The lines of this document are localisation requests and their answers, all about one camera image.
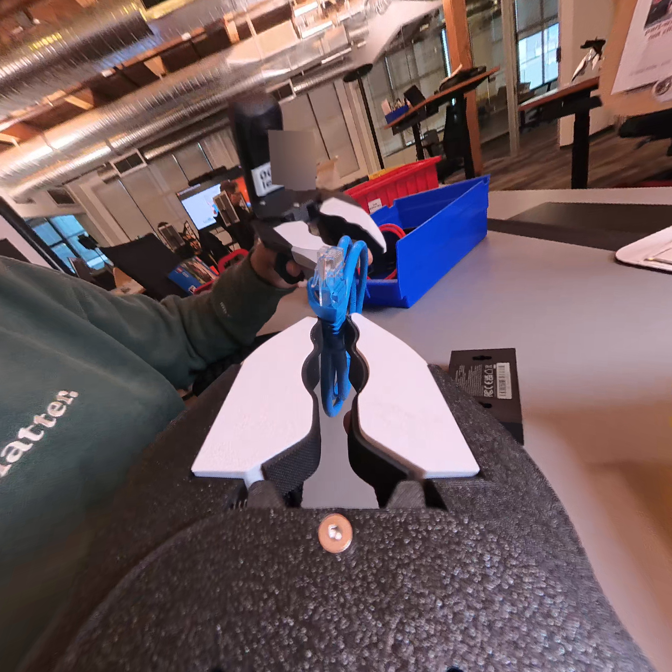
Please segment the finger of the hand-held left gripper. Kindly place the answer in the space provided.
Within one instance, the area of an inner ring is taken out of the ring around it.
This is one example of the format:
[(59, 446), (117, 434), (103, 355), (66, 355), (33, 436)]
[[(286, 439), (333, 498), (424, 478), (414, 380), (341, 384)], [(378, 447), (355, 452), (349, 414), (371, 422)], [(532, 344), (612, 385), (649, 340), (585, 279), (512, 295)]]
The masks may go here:
[(307, 223), (288, 221), (273, 227), (280, 255), (294, 261), (304, 272), (314, 272), (323, 240), (312, 233)]
[(386, 241), (371, 215), (348, 195), (338, 191), (318, 191), (317, 230), (320, 238), (335, 245), (343, 237), (365, 243), (372, 255), (383, 255)]

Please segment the white wall poster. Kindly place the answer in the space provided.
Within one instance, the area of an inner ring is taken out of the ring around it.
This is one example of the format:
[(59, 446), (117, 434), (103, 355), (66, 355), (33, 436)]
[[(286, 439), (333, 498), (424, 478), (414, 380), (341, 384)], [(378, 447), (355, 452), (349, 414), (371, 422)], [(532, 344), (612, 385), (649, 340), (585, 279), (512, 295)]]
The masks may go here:
[(613, 94), (671, 76), (671, 2), (637, 1), (622, 50)]

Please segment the wooden standing desk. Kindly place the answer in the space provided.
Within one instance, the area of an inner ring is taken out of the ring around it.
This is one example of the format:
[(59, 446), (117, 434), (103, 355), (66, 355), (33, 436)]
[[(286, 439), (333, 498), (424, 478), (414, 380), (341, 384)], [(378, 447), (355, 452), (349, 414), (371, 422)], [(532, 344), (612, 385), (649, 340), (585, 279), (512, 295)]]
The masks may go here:
[(479, 72), (470, 79), (463, 80), (431, 97), (425, 98), (417, 105), (409, 107), (405, 114), (399, 115), (391, 122), (388, 122), (384, 128), (391, 129), (393, 134), (398, 134), (410, 128), (413, 131), (416, 160), (424, 161), (424, 146), (422, 144), (420, 129), (421, 122), (433, 116), (441, 105), (455, 102), (458, 128), (460, 129), (460, 137), (462, 139), (465, 178), (471, 180), (480, 176), (480, 170), (482, 169), (475, 168), (474, 165), (472, 140), (467, 119), (466, 96), (471, 91), (474, 91), (483, 81), (490, 80), (500, 69), (499, 66), (496, 66), (488, 71)]
[(518, 107), (520, 114), (534, 112), (544, 121), (573, 116), (573, 147), (570, 175), (571, 189), (586, 189), (589, 178), (590, 112), (601, 107), (600, 96), (592, 96), (599, 88), (600, 77), (591, 77), (563, 88), (534, 97)]

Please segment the wooden column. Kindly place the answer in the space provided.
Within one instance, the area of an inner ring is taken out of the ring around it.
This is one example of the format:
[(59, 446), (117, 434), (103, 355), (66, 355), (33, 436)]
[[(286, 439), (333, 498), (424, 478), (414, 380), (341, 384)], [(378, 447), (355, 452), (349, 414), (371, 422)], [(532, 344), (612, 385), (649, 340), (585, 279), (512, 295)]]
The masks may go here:
[[(451, 71), (460, 66), (473, 67), (473, 52), (468, 28), (466, 1), (443, 1), (443, 14), (448, 40), (448, 52)], [(472, 90), (464, 95), (465, 120), (468, 128), (470, 155), (473, 173), (476, 177), (483, 174), (481, 135), (478, 122), (476, 94)]]

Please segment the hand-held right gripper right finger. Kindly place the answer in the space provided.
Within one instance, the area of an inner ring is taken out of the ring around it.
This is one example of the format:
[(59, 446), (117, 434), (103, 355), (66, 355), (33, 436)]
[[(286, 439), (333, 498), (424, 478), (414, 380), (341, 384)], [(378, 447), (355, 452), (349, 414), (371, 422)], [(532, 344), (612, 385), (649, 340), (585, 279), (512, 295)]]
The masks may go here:
[(476, 476), (479, 465), (434, 378), (413, 348), (364, 315), (345, 324), (350, 355), (348, 457), (374, 491), (401, 481)]

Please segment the lit monitor screen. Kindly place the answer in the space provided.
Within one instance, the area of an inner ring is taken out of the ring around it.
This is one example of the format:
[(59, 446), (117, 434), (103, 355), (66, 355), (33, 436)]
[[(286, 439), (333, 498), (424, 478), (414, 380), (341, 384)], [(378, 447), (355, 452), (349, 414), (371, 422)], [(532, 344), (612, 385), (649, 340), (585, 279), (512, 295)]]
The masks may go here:
[(218, 180), (206, 180), (176, 193), (197, 231), (209, 229), (216, 224), (218, 211), (214, 197), (221, 192), (220, 184)]

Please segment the red plastic bin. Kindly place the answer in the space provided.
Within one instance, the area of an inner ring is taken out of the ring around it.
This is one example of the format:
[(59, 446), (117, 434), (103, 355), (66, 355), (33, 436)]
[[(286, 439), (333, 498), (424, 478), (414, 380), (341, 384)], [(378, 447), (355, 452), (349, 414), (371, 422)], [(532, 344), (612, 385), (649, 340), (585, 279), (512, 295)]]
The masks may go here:
[(344, 192), (374, 214), (382, 207), (391, 207), (397, 199), (438, 188), (436, 165), (440, 161), (441, 157), (435, 156), (405, 164)]

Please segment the blue printed box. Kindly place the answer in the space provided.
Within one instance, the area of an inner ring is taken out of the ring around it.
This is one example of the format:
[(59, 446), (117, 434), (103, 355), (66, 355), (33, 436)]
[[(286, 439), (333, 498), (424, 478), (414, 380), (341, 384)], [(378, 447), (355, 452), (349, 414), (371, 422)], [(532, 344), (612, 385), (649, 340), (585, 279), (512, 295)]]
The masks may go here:
[(217, 270), (197, 256), (184, 259), (167, 275), (168, 280), (190, 295), (209, 290), (217, 278)]

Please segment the black desk mat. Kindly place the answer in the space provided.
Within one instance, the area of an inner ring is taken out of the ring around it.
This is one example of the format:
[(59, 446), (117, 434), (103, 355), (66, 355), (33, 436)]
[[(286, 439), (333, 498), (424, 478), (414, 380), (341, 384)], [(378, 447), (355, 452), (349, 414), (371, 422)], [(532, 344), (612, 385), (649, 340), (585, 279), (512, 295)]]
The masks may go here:
[(510, 218), (488, 218), (488, 230), (617, 251), (671, 225), (671, 206), (547, 202)]

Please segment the white flat board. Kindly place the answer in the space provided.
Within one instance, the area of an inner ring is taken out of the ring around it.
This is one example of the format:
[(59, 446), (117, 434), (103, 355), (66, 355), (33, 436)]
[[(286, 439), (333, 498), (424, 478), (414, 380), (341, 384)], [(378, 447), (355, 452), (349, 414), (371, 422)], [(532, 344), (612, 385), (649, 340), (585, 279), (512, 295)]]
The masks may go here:
[(671, 273), (671, 226), (620, 248), (615, 259), (621, 264)]

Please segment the person's left forearm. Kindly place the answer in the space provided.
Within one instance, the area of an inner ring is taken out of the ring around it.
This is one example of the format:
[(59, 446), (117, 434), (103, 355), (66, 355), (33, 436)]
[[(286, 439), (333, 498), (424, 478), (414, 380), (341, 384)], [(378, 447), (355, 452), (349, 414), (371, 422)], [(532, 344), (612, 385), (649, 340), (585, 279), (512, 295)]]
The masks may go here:
[(251, 345), (281, 298), (298, 288), (258, 273), (257, 257), (258, 251), (225, 270), (203, 294), (159, 303), (147, 360), (175, 388), (185, 389), (207, 366)]

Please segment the black network switch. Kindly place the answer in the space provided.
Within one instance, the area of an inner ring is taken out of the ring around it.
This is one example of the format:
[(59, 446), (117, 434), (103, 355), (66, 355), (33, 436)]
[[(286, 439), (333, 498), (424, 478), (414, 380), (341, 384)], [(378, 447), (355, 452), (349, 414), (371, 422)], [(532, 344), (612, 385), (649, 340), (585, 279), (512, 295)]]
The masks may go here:
[(454, 350), (447, 372), (463, 392), (524, 444), (515, 348)]

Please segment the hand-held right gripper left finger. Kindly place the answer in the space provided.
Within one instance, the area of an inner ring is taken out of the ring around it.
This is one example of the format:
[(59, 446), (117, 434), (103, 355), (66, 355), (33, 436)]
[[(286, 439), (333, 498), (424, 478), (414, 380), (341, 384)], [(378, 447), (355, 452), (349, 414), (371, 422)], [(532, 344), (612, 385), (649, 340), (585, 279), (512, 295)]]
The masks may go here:
[(305, 317), (240, 365), (191, 471), (199, 477), (270, 481), (281, 494), (302, 487), (321, 459), (321, 331)]

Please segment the person's left hand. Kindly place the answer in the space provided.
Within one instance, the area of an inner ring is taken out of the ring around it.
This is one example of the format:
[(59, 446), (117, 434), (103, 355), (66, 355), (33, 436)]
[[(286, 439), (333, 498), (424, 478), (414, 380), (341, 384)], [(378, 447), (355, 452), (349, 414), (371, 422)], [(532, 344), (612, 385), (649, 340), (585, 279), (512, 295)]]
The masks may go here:
[(299, 280), (288, 282), (284, 276), (277, 272), (275, 268), (277, 258), (278, 253), (266, 248), (260, 240), (256, 241), (249, 255), (253, 270), (263, 281), (283, 290), (297, 287), (300, 282)]

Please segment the blue plastic bin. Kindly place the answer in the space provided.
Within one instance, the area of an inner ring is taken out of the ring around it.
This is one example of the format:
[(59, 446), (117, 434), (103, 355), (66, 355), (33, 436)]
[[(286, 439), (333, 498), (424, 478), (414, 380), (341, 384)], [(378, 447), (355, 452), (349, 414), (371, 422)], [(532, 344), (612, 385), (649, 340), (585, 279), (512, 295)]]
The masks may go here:
[(395, 200), (372, 215), (405, 231), (396, 241), (397, 275), (367, 281), (365, 306), (410, 308), (487, 235), (490, 176)]

